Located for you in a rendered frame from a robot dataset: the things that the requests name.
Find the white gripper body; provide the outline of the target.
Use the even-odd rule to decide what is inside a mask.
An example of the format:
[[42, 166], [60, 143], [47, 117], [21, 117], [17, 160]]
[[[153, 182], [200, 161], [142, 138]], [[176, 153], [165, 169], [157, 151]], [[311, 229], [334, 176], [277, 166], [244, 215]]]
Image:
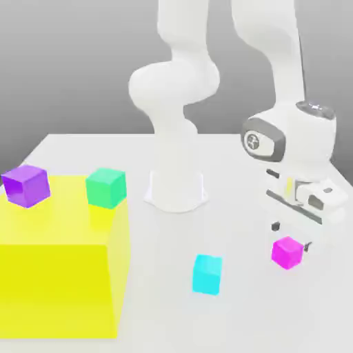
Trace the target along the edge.
[[345, 218], [347, 194], [338, 188], [298, 188], [292, 200], [267, 190], [284, 230], [306, 241], [326, 241]]

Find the small magenta cube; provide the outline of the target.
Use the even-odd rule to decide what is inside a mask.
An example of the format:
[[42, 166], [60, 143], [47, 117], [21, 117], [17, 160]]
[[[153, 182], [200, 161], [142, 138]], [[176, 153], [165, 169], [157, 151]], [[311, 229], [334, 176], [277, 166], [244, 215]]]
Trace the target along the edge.
[[304, 245], [290, 236], [283, 237], [273, 243], [272, 260], [285, 270], [298, 265], [303, 258]]

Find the small cyan cube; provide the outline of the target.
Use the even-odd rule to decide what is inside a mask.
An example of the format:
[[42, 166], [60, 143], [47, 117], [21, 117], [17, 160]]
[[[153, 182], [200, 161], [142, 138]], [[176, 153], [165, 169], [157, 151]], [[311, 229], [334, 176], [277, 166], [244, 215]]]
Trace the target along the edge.
[[221, 283], [223, 259], [218, 256], [198, 254], [192, 273], [192, 291], [218, 295]]

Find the small green cube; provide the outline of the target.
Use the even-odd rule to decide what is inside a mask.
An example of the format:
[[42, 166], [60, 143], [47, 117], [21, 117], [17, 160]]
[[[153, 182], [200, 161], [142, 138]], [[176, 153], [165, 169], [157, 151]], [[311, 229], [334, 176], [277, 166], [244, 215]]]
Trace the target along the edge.
[[127, 197], [125, 172], [99, 168], [85, 179], [88, 203], [114, 209]]

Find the small purple cube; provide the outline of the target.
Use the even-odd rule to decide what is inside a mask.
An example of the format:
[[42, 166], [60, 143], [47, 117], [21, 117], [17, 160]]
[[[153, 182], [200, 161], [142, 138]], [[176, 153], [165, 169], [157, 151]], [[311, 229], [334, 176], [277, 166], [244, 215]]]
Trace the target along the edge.
[[21, 165], [1, 175], [9, 202], [23, 208], [31, 208], [50, 197], [50, 184], [46, 170]]

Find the large yellow box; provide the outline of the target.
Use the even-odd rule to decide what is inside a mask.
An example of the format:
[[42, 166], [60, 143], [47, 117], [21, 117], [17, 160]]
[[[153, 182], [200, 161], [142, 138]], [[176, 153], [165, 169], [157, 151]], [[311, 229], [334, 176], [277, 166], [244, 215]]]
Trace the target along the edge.
[[90, 205], [51, 176], [31, 208], [0, 195], [0, 339], [114, 339], [130, 266], [128, 204]]

